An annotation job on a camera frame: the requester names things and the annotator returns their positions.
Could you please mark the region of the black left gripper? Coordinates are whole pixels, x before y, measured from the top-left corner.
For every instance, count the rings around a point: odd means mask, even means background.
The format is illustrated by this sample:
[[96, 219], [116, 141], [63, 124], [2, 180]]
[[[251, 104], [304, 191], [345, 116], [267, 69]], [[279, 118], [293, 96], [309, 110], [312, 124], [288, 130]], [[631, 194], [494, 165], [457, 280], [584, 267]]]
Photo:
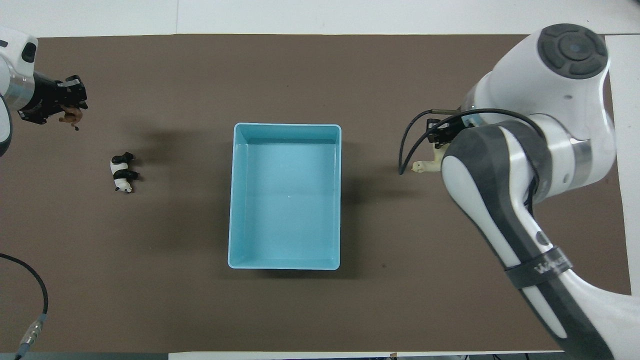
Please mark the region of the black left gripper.
[[54, 80], [39, 71], [33, 75], [34, 91], [30, 101], [18, 110], [24, 121], [44, 125], [49, 116], [59, 112], [75, 112], [89, 109], [87, 92], [80, 76]]

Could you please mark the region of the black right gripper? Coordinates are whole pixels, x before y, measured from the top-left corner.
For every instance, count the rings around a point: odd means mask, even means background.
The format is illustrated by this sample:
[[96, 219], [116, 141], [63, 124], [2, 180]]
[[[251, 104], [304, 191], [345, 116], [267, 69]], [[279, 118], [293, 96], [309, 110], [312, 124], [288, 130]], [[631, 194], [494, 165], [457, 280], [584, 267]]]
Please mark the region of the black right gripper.
[[443, 120], [438, 118], [428, 118], [426, 120], [425, 132], [434, 133], [433, 147], [439, 150], [450, 144], [462, 130], [469, 126], [462, 116], [449, 116]]

